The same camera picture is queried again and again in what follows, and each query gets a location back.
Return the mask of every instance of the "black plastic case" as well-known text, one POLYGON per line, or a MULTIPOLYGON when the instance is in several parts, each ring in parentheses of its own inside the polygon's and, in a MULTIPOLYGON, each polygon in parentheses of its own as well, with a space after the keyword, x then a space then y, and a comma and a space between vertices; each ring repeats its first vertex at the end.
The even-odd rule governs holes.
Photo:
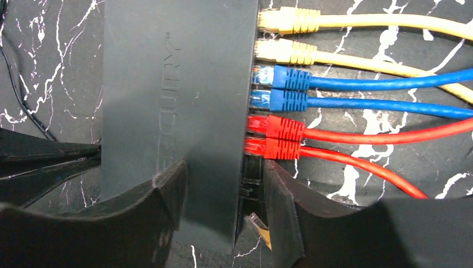
POLYGON ((227 253, 258 8, 258 0, 106 3, 102 198, 185 158, 189 191, 175 237, 227 253))

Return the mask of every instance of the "ethernet cable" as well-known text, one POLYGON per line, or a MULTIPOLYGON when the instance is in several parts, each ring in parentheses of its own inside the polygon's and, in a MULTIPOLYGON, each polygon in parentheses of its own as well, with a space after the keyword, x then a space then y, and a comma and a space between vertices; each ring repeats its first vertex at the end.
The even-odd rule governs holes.
MULTIPOLYGON (((255 56, 261 60, 274 61, 282 64, 334 64, 406 77, 435 75, 435 73, 432 72, 401 64, 317 51, 316 46, 286 39, 257 40, 255 43, 255 56)), ((447 84, 441 86, 441 88, 473 104, 473 90, 470 90, 461 84, 447 84)))
POLYGON ((307 156, 356 166, 357 168, 364 169, 380 178, 385 179, 414 198, 427 198, 427 196, 414 185, 384 167, 371 163, 370 161, 358 159, 351 155, 342 154, 336 151, 301 147, 301 143, 297 141, 277 140, 274 138, 261 139, 247 137, 245 141, 245 153, 263 156, 265 159, 280 160, 293 160, 299 159, 300 156, 307 156))
POLYGON ((253 68, 253 84, 293 90, 308 90, 309 88, 339 91, 398 90, 438 87, 468 80, 473 80, 473 69, 406 79, 362 80, 317 77, 307 71, 281 65, 274 67, 255 65, 253 68))
POLYGON ((252 133, 264 134, 266 138, 276 138, 302 142, 304 138, 318 141, 347 143, 347 144, 405 144, 435 140, 473 131, 473 118, 460 122, 455 122, 445 126, 427 128, 425 130, 408 131, 396 134, 354 134, 333 132, 327 130, 317 130, 305 128, 303 122, 270 115, 248 116, 247 130, 252 133))
POLYGON ((440 104, 382 99, 319 98, 309 97, 307 93, 304 92, 281 89, 253 90, 250 95, 250 105, 256 108, 269 109, 272 112, 303 112, 307 108, 316 107, 387 110, 454 119, 468 119, 473 117, 473 110, 440 104))
POLYGON ((317 32, 327 27, 403 26, 473 40, 473 26, 410 14, 321 15, 319 10, 294 7, 267 9, 259 13, 258 27, 263 31, 285 34, 317 32))

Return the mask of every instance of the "black marble-pattern surface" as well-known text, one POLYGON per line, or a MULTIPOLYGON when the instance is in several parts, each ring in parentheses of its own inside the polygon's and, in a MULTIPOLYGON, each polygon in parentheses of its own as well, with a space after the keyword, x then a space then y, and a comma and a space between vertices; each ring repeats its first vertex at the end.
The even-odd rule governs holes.
MULTIPOLYGON (((0 42, 20 74, 31 110, 60 141, 98 143, 102 132, 102 62, 105 1, 9 1, 0 42)), ((321 9, 324 14, 412 13, 468 23, 472 0, 263 0, 262 7, 297 6, 321 9)), ((439 73, 472 67, 473 46, 455 37, 397 27, 343 28, 287 37, 315 44, 322 51, 387 60, 439 73)), ((320 75, 341 78, 378 78, 378 74, 313 66, 320 75)), ((473 83, 465 83, 473 88, 473 83)), ((0 64, 0 126, 41 137, 21 111, 0 64)), ((393 98, 467 107, 438 90, 418 89, 392 93, 335 94, 355 98, 393 98)), ((346 132, 398 132, 447 120, 385 111, 312 109, 284 116, 304 120, 307 126, 346 132)), ((455 198, 473 193, 472 134, 408 146, 351 146, 307 142, 369 159, 399 173, 428 195, 455 198)), ((351 166, 315 159, 289 161, 283 166, 328 197, 359 205, 378 198, 403 197, 394 186, 351 166)), ((33 210, 72 212, 100 201, 100 169, 65 183, 42 198, 33 210)), ((191 245, 173 243, 168 267, 271 267, 271 252, 263 241, 244 228, 235 255, 220 255, 191 245)))

